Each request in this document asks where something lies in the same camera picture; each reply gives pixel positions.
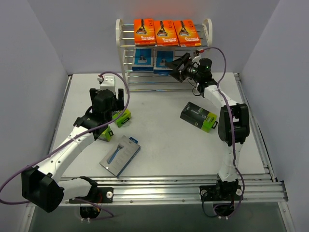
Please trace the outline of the Harry's blade cartridge pack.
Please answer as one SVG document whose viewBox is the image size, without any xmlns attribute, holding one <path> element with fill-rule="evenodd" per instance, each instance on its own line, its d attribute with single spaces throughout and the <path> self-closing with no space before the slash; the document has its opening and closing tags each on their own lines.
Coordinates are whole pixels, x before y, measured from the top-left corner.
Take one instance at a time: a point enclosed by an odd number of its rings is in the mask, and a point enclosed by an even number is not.
<svg viewBox="0 0 309 232">
<path fill-rule="evenodd" d="M 169 75 L 172 69 L 166 66 L 166 63 L 174 60 L 173 50 L 156 50 L 154 57 L 154 74 Z"/>
</svg>

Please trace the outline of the orange Gillette Fusion5 razor box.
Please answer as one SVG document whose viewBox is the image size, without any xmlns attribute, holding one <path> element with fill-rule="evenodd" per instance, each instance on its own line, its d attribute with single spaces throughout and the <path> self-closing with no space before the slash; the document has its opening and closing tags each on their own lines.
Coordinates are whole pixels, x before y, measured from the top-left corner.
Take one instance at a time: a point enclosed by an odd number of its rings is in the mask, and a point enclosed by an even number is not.
<svg viewBox="0 0 309 232">
<path fill-rule="evenodd" d="M 192 20 L 173 21 L 180 47 L 201 46 L 201 40 Z"/>
</svg>

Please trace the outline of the grey Harry's box blue razor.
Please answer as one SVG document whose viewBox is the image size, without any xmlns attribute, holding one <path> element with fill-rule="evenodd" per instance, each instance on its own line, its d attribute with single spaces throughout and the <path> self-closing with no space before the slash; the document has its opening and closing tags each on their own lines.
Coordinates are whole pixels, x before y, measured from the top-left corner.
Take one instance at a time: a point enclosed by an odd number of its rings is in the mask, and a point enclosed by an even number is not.
<svg viewBox="0 0 309 232">
<path fill-rule="evenodd" d="M 109 173 L 119 177 L 140 151 L 140 145 L 133 137 L 122 136 L 99 163 Z"/>
</svg>

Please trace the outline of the small orange Gillette razor box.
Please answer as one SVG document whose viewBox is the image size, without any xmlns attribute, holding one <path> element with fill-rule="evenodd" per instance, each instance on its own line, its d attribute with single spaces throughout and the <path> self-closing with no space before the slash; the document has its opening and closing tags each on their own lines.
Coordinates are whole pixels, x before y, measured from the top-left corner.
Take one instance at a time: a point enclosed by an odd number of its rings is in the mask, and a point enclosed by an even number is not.
<svg viewBox="0 0 309 232">
<path fill-rule="evenodd" d="M 135 45 L 156 45 L 154 20 L 135 19 L 134 20 L 134 42 Z"/>
</svg>

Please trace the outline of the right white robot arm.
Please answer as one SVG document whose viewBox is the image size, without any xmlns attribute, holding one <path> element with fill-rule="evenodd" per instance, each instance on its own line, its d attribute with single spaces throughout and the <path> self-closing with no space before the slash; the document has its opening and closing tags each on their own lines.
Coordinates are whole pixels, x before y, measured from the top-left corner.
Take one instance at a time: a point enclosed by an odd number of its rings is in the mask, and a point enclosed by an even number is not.
<svg viewBox="0 0 309 232">
<path fill-rule="evenodd" d="M 219 109 L 218 136 L 225 145 L 225 153 L 216 184 L 206 190 L 209 201 L 240 201 L 243 199 L 244 185 L 238 170 L 240 151 L 250 134 L 249 109 L 228 97 L 219 87 L 211 73 L 212 61 L 199 58 L 194 61 L 189 53 L 165 64 L 171 69 L 170 75 L 179 82 L 193 80 L 200 95 Z"/>
</svg>

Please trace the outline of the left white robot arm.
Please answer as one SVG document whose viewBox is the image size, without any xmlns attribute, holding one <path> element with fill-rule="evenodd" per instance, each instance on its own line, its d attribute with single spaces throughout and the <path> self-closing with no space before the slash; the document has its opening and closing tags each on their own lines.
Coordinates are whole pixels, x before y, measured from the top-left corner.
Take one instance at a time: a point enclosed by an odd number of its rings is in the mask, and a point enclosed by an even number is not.
<svg viewBox="0 0 309 232">
<path fill-rule="evenodd" d="M 98 184 L 86 176 L 61 181 L 63 173 L 79 154 L 107 129 L 115 112 L 125 109 L 124 91 L 118 94 L 90 89 L 92 106 L 74 122 L 74 127 L 54 153 L 21 173 L 22 196 L 45 212 L 54 211 L 64 200 L 82 199 L 87 203 L 99 199 Z"/>
</svg>

